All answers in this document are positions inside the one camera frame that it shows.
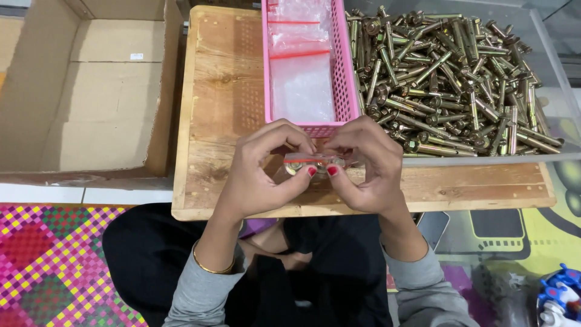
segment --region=fingernail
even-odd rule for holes
[[[309,175],[311,177],[315,176],[316,173],[317,173],[317,168],[315,168],[315,167],[309,167]]]
[[[337,167],[331,166],[331,167],[327,167],[327,172],[329,173],[329,175],[335,176],[335,175],[337,175],[339,170],[337,169]]]

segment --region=gray long-sleeve shirt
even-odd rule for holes
[[[444,272],[431,248],[415,262],[401,262],[385,252],[383,255],[399,290],[396,299],[402,327],[478,326],[468,315],[466,300],[444,280]],[[224,324],[224,304],[247,267],[238,245],[234,257],[235,273],[217,275],[200,268],[190,255],[164,327],[228,327]]]

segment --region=mobile phone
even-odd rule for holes
[[[450,216],[443,211],[424,212],[417,219],[416,225],[428,244],[436,251],[440,239],[448,227]]]

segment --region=bracelet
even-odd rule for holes
[[[198,258],[196,258],[196,245],[198,245],[198,241],[196,241],[196,243],[193,244],[193,259],[196,261],[196,263],[200,266],[200,268],[204,269],[207,272],[210,273],[216,273],[218,275],[227,275],[232,271],[232,268],[234,267],[234,263],[236,262],[236,259],[232,259],[232,264],[223,271],[213,271],[213,270],[209,270],[208,268],[204,267],[199,261]]]

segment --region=pink plastic basket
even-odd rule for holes
[[[270,63],[268,61],[268,0],[262,0],[262,43],[264,51],[264,118],[266,123],[272,122],[272,105],[270,101]],[[333,104],[335,107],[335,122],[314,123],[294,122],[304,129],[312,138],[329,137],[339,126],[360,115],[357,101],[357,91],[353,76],[349,34],[345,21],[343,0],[331,0],[331,18],[333,30],[331,41],[335,51],[334,65],[331,67],[333,86]]]

